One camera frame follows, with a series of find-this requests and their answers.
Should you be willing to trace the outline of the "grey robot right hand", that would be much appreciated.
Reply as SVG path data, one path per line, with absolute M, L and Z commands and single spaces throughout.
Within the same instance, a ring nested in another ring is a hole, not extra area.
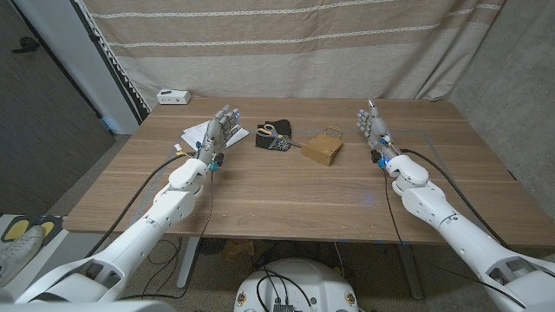
M 375 102 L 368 99 L 368 106 L 368 110 L 360 109 L 357 113 L 356 125 L 368 142 L 372 161 L 385 166 L 400 152 L 395 147 L 392 133 L 379 115 Z

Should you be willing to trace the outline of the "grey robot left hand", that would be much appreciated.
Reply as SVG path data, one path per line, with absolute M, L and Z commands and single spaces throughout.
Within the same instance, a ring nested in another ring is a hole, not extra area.
M 239 110 L 225 105 L 209 120 L 197 159 L 210 164 L 216 154 L 225 150 L 227 142 L 240 129 Z

